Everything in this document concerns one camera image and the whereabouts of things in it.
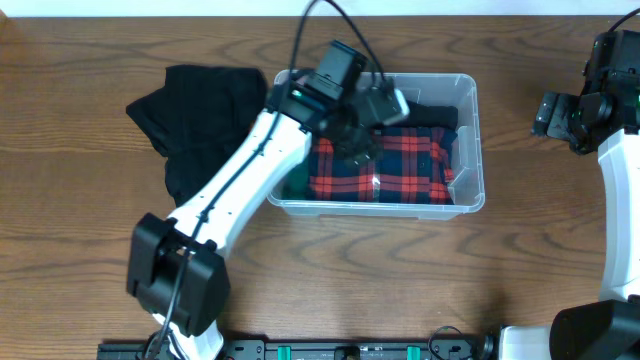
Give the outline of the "red navy plaid shirt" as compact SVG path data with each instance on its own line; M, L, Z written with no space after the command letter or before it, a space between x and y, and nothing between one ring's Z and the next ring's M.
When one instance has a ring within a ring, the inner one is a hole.
M315 201L451 205L448 185L457 134L442 127L384 128L374 133L380 152L350 164L331 142L312 145L306 197Z

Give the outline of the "large black garment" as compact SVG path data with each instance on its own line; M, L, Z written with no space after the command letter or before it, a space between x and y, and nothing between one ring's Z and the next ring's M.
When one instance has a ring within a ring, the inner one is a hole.
M126 107L166 159L165 185L177 206L196 195L239 148L267 90L256 68L175 65L166 69L163 87Z

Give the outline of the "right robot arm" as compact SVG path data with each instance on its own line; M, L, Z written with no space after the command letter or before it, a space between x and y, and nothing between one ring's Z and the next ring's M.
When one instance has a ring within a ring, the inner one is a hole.
M605 190L606 255L596 302L560 311L547 326L507 326L500 359L639 356L639 35L599 34L577 95L547 92L532 132L596 153Z

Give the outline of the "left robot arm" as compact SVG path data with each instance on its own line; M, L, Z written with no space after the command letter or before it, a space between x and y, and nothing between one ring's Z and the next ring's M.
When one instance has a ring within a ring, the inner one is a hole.
M356 165L372 159L372 129L409 115L380 66L358 82L373 52L333 41L310 72L289 69L239 149L185 204L159 218L144 215L131 237L126 290L161 325L146 359L166 349L176 359L214 359L224 339L216 320L230 294L225 261L272 189L323 137Z

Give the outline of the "dark green shirt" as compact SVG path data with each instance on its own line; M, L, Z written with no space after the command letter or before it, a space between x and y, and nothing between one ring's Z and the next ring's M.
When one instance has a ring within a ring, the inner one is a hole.
M281 196L284 200L305 200L309 183L309 163L304 160L292 169L282 186Z

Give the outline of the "black shirt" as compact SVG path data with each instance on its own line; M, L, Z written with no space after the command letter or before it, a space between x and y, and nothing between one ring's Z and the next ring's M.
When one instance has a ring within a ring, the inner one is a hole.
M408 102L409 115L395 123L396 127L441 127L455 131L458 126L458 109L453 106L426 106Z

